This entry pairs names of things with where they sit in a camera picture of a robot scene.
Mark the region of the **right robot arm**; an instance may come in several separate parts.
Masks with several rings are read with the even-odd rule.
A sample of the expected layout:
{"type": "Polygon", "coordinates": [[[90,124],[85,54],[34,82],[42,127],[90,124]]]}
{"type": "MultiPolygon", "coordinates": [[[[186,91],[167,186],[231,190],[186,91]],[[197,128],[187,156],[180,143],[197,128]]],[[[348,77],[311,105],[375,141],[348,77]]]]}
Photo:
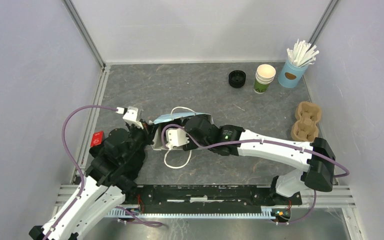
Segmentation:
{"type": "Polygon", "coordinates": [[[184,150],[206,149],[220,156],[263,158],[294,167],[290,173],[273,178],[273,194],[291,197],[304,189],[333,190],[335,154],[323,138],[312,142],[282,140],[235,125],[217,127],[203,115],[186,120],[183,128],[190,139],[184,150]]]}

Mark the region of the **light blue paper bag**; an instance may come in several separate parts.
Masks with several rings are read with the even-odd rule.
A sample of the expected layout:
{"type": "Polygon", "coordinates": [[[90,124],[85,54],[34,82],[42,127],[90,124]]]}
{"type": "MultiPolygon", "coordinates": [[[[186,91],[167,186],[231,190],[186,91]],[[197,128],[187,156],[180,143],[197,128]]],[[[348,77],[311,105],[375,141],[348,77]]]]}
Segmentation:
{"type": "Polygon", "coordinates": [[[207,120],[210,121],[210,123],[214,123],[213,117],[211,114],[204,113],[204,112],[196,112],[188,107],[183,106],[177,106],[174,107],[170,114],[163,114],[159,117],[157,117],[154,121],[149,121],[150,125],[157,125],[157,131],[153,137],[153,144],[151,145],[152,149],[155,151],[163,151],[165,150],[166,153],[164,155],[164,164],[171,168],[171,169],[181,169],[185,167],[192,156],[192,150],[189,150],[188,159],[186,162],[181,166],[172,166],[167,163],[167,156],[170,151],[174,150],[183,150],[183,146],[186,146],[187,144],[191,143],[192,141],[187,136],[186,132],[184,130],[181,130],[177,127],[169,127],[167,130],[163,132],[163,124],[171,124],[175,120],[180,120],[180,123],[176,123],[178,125],[184,125],[184,121],[194,117],[194,116],[204,116],[207,120]]]}

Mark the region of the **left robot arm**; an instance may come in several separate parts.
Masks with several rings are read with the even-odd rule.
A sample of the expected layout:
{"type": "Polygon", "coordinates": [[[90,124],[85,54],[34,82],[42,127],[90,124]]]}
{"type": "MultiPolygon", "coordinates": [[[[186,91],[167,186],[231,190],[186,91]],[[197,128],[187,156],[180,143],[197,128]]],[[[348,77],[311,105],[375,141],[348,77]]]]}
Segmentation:
{"type": "Polygon", "coordinates": [[[82,240],[115,207],[135,191],[135,179],[144,160],[145,147],[153,143],[146,129],[113,129],[101,144],[89,149],[93,156],[84,183],[62,209],[43,226],[29,231],[33,240],[82,240]]]}

